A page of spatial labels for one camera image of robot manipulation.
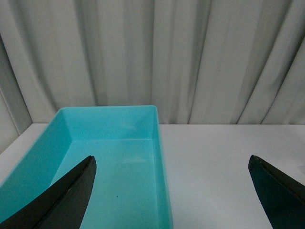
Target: turquoise plastic tray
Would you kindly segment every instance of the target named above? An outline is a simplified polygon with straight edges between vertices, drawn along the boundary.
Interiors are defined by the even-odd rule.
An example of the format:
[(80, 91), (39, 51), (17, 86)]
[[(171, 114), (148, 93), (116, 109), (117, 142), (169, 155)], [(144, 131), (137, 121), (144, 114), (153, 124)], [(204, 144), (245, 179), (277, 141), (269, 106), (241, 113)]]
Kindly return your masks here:
[(81, 228), (173, 228), (154, 106), (61, 109), (0, 187), (0, 222), (89, 155), (97, 172)]

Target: curtain fold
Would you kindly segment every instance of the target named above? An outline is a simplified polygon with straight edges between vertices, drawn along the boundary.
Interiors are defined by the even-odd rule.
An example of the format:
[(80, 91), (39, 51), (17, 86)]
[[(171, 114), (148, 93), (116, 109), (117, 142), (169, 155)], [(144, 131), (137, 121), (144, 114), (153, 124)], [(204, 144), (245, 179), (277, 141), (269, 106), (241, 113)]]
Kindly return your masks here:
[(303, 0), (2, 0), (0, 34), (33, 122), (154, 104), (164, 124), (305, 123)]
[(0, 36), (0, 153), (31, 123)]

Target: tray bottom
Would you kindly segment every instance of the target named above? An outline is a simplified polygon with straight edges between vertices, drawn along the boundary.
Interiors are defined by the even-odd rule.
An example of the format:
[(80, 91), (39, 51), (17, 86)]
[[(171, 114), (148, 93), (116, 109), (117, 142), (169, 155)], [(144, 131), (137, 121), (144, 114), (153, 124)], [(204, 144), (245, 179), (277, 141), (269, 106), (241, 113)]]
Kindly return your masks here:
[(52, 183), (88, 155), (97, 172), (81, 229), (158, 228), (152, 140), (73, 141)]

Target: white table surface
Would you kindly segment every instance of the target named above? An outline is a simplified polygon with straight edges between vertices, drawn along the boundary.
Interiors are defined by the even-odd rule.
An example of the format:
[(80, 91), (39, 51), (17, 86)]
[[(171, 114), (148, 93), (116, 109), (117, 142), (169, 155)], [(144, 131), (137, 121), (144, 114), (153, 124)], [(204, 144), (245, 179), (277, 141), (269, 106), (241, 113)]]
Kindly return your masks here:
[[(0, 155), (0, 182), (46, 124)], [(248, 171), (252, 154), (305, 184), (304, 125), (161, 125), (175, 229), (272, 229)]]

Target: table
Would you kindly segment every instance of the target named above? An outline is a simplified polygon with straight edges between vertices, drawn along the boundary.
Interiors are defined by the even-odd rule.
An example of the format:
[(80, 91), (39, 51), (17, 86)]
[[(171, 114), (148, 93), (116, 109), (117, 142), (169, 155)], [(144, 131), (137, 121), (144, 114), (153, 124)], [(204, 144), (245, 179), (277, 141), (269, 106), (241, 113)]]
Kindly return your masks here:
[[(0, 182), (46, 124), (0, 155)], [(174, 229), (272, 229), (248, 171), (252, 154), (305, 184), (304, 125), (161, 125)]]

